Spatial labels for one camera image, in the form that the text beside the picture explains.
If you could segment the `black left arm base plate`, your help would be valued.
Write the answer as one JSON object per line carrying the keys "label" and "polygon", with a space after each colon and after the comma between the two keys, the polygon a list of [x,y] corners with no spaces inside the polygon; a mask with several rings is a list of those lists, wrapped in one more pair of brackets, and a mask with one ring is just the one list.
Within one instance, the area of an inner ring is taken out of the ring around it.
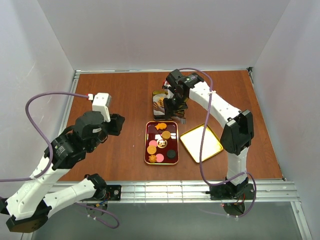
{"label": "black left arm base plate", "polygon": [[102,192],[102,201],[120,201],[122,193],[122,186],[119,184],[107,185]]}

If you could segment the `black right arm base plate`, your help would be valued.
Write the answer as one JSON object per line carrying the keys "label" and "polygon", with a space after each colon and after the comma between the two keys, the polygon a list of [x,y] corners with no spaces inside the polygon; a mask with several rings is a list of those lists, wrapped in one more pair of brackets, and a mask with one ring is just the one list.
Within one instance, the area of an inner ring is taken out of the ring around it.
{"label": "black right arm base plate", "polygon": [[238,184],[237,186],[226,183],[219,186],[210,186],[205,193],[210,195],[211,200],[253,200],[255,189],[251,183]]}

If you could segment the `gold tin lid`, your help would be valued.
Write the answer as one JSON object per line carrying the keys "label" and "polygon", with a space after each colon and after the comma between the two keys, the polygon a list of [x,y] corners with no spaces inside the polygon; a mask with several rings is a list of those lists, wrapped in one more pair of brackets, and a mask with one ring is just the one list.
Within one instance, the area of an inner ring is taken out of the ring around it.
{"label": "gold tin lid", "polygon": [[199,163],[212,158],[224,150],[216,133],[204,124],[194,127],[180,135],[180,141],[191,158]]}

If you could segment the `orange shell-shaped cookie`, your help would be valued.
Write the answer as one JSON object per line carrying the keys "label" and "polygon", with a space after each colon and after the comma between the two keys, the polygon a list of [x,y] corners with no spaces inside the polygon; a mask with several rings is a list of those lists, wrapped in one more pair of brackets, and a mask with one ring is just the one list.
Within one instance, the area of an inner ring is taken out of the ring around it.
{"label": "orange shell-shaped cookie", "polygon": [[159,106],[160,106],[161,108],[164,107],[164,101],[163,101],[163,100],[164,100],[163,98],[160,98],[160,99],[157,101],[157,103],[159,104]]}

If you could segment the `metal serving tongs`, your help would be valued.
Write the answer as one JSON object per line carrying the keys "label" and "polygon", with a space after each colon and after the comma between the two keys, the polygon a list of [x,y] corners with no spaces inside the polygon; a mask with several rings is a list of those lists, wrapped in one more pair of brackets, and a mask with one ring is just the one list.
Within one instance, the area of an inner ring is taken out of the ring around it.
{"label": "metal serving tongs", "polygon": [[155,121],[178,121],[181,124],[186,124],[185,117],[186,108],[178,108],[171,99],[165,98],[163,100],[163,107],[160,103],[153,102],[153,112],[160,112],[159,115],[154,114],[153,119]]}

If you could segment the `gold square cookie tin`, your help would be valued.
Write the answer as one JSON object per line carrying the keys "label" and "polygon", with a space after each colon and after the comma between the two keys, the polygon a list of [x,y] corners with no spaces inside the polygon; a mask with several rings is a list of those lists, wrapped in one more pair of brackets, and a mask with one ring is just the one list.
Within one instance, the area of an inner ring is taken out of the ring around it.
{"label": "gold square cookie tin", "polygon": [[164,99],[168,97],[168,91],[166,89],[155,90],[152,92],[152,111],[153,119],[155,121],[173,121],[173,118],[166,118],[165,108],[164,108]]}

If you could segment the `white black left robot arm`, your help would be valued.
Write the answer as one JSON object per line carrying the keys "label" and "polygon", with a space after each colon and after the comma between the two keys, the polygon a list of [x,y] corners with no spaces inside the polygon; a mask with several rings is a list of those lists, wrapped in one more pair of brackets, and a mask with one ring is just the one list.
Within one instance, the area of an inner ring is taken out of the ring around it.
{"label": "white black left robot arm", "polygon": [[110,196],[105,180],[95,174],[63,190],[50,193],[55,183],[85,159],[109,136],[121,133],[125,118],[112,114],[110,121],[98,111],[87,111],[67,127],[44,151],[30,180],[9,198],[1,199],[0,212],[8,215],[10,232],[32,233],[58,211],[82,200],[102,200]]}

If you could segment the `round waffle sandwich cookie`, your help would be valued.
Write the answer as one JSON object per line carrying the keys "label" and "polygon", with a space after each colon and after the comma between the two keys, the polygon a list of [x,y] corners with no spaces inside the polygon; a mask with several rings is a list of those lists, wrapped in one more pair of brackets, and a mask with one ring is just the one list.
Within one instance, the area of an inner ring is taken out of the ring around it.
{"label": "round waffle sandwich cookie", "polygon": [[164,140],[168,140],[171,138],[171,133],[167,130],[163,131],[162,134],[161,134],[161,137],[164,139]]}

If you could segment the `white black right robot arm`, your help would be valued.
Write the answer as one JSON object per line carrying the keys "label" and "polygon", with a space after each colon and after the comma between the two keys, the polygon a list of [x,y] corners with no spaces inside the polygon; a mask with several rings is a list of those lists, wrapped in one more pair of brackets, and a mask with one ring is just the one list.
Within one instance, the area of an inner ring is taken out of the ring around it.
{"label": "white black right robot arm", "polygon": [[226,102],[213,90],[213,83],[206,83],[207,73],[194,69],[189,75],[175,69],[168,74],[163,87],[168,91],[164,99],[164,116],[183,118],[188,108],[187,101],[193,100],[207,110],[223,128],[220,143],[227,152],[228,166],[225,181],[210,183],[208,194],[216,198],[241,197],[249,183],[247,155],[254,137],[253,115],[249,110],[241,111]]}

